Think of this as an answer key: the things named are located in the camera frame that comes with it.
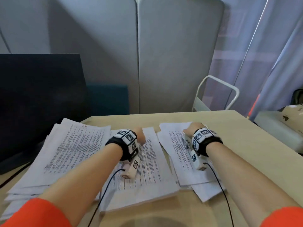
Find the red sleeve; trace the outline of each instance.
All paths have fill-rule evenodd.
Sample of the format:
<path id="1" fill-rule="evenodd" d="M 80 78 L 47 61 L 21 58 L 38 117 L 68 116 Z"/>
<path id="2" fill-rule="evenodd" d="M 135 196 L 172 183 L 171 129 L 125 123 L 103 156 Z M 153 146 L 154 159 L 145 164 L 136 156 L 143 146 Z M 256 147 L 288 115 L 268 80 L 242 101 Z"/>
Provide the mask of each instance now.
<path id="1" fill-rule="evenodd" d="M 284 207 L 274 211 L 260 227 L 302 227 L 303 209 L 300 207 Z"/>
<path id="2" fill-rule="evenodd" d="M 2 227 L 71 227 L 70 222 L 51 202 L 34 198 L 8 219 Z"/>

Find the desk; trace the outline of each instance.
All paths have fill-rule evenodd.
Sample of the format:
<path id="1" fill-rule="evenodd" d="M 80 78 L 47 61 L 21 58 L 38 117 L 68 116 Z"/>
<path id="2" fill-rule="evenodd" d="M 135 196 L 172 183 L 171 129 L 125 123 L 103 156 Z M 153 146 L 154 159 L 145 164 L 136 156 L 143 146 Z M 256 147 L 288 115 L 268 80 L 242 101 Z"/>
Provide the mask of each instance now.
<path id="1" fill-rule="evenodd" d="M 166 114 L 140 114 L 95 116 L 83 121 L 87 125 L 107 126 L 112 129 L 150 127 L 160 131 L 161 122 L 200 121 L 215 130 L 224 144 L 255 166 L 303 206 L 303 158 L 280 141 L 266 133 L 236 111 L 184 112 Z M 4 181 L 13 172 L 0 177 Z M 0 199 L 18 179 L 18 175 L 0 190 Z M 235 226 L 247 226 L 243 216 L 228 196 Z M 79 226 L 86 227 L 94 204 Z M 146 203 L 133 208 L 110 212 L 95 217 L 92 227 L 100 226 L 231 226 L 228 207 L 222 194 L 202 203 L 193 191 L 180 191 L 171 198 Z"/>

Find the forearm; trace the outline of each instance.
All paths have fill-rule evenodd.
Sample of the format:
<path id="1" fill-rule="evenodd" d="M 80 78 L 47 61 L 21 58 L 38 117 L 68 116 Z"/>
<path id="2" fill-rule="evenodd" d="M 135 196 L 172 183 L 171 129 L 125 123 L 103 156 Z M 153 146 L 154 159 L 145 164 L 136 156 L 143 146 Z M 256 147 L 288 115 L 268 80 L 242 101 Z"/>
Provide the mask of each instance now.
<path id="1" fill-rule="evenodd" d="M 108 144 L 53 184 L 40 198 L 57 206 L 78 225 L 123 154 L 117 144 Z"/>
<path id="2" fill-rule="evenodd" d="M 225 145 L 210 143 L 206 152 L 250 227 L 259 227 L 276 209 L 299 206 L 269 178 Z"/>

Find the hand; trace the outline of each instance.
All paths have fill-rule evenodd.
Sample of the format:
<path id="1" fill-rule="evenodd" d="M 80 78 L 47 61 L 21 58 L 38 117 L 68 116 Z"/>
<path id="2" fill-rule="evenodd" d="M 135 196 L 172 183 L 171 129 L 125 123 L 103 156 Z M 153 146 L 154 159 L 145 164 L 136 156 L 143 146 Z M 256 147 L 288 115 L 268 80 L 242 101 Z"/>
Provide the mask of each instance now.
<path id="1" fill-rule="evenodd" d="M 145 135 L 143 134 L 143 130 L 142 127 L 136 127 L 134 129 L 132 129 L 132 131 L 134 133 L 136 133 L 137 135 L 137 141 L 140 145 L 145 144 L 146 140 L 145 140 Z"/>
<path id="2" fill-rule="evenodd" d="M 204 128 L 206 126 L 204 126 L 202 123 L 200 122 L 192 122 L 189 127 L 187 129 L 184 129 L 183 132 L 188 136 L 188 137 L 192 137 L 195 133 L 196 130 Z"/>

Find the computer monitor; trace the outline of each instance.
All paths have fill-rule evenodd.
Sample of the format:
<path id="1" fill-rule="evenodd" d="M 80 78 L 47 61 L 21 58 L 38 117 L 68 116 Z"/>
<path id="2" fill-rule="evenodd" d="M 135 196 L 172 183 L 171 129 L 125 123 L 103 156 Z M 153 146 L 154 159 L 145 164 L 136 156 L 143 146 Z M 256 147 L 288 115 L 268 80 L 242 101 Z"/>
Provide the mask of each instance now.
<path id="1" fill-rule="evenodd" d="M 89 117 L 79 54 L 0 54 L 0 174 L 33 160 L 63 118 Z"/>

